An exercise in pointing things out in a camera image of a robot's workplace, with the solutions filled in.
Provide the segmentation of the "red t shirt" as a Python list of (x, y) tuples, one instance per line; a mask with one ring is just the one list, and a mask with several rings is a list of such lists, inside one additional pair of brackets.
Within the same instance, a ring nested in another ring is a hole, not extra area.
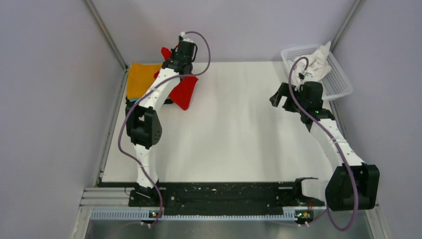
[(159, 111), (164, 101), (170, 98), (176, 106), (186, 111), (191, 104), (193, 93), (198, 82), (198, 77), (190, 74), (180, 75), (169, 68), (161, 68), (154, 76), (151, 85), (152, 94), (148, 97), (151, 107)]

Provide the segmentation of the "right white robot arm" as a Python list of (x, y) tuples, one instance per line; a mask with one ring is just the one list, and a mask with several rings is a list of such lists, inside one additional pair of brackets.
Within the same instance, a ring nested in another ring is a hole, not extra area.
[(298, 205), (305, 205), (315, 198), (332, 211), (353, 210), (355, 202), (359, 210), (373, 209), (380, 171), (354, 152), (332, 112), (323, 108), (322, 94), (323, 86), (319, 82), (306, 82), (299, 87), (282, 83), (270, 98), (272, 106), (277, 107), (282, 97), (286, 97), (283, 109), (300, 114), (301, 122), (320, 144), (332, 170), (328, 179), (298, 179), (300, 186), (292, 191), (292, 199)]

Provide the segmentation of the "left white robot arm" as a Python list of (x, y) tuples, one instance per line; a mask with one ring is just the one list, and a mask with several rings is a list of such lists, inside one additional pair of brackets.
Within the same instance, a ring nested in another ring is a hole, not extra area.
[(158, 112), (164, 104), (174, 102), (186, 110), (190, 105), (198, 78), (193, 75), (197, 44), (180, 35), (178, 44), (161, 53), (164, 62), (152, 69), (150, 65), (134, 65), (129, 71), (124, 125), (119, 133), (125, 133), (133, 144), (135, 154), (131, 158), (137, 164), (135, 191), (148, 206), (160, 201), (158, 175), (151, 149), (161, 139), (163, 129)]

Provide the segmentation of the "white plastic basket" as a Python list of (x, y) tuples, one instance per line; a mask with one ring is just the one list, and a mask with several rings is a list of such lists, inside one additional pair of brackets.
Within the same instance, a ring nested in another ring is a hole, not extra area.
[[(320, 46), (318, 44), (312, 44), (282, 50), (280, 55), (285, 65), (286, 74), (289, 74), (295, 60), (302, 57), (302, 55), (312, 54)], [(352, 84), (331, 52), (327, 60), (332, 69), (322, 80), (318, 81), (324, 87), (322, 99), (325, 101), (334, 101), (351, 95), (353, 92)]]

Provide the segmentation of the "white crumpled t shirt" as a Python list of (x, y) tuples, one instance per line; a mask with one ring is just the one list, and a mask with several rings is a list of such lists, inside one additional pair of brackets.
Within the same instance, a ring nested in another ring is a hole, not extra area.
[(315, 52), (309, 55), (302, 55), (308, 58), (308, 67), (305, 70), (306, 60), (302, 59), (294, 67), (292, 74), (292, 83), (294, 85), (300, 84), (303, 80), (299, 78), (299, 74), (302, 73), (305, 81), (318, 82), (322, 80), (332, 69), (328, 64), (329, 49), (331, 47), (331, 41), (326, 45), (320, 46)]

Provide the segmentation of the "black folded t shirt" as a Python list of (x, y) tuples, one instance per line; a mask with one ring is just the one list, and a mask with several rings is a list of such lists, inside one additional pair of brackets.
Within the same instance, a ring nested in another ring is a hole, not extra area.
[[(128, 104), (133, 104), (133, 103), (135, 103), (135, 102), (127, 102), (126, 101), (126, 98), (125, 98), (125, 103), (128, 105)], [(167, 98), (165, 101), (164, 101), (164, 105), (171, 105), (171, 104), (173, 104), (174, 102), (170, 99), (170, 98)]]

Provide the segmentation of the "orange folded t shirt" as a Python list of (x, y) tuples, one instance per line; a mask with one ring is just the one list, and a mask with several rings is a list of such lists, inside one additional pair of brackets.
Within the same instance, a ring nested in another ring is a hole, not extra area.
[(128, 71), (126, 93), (129, 98), (141, 98), (155, 81), (161, 64), (132, 63)]

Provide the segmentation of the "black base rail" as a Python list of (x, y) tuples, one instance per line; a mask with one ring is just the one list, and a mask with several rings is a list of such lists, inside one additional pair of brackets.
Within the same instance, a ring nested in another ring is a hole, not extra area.
[(136, 183), (100, 183), (131, 188), (131, 207), (159, 207), (166, 216), (275, 216), (288, 207), (323, 207), (301, 194), (297, 182), (159, 182), (160, 192)]

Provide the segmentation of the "aluminium frame rail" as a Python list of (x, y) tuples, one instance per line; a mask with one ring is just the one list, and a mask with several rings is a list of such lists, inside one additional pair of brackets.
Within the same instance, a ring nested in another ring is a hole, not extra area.
[(85, 188), (79, 206), (87, 209), (128, 208), (131, 190), (131, 187)]

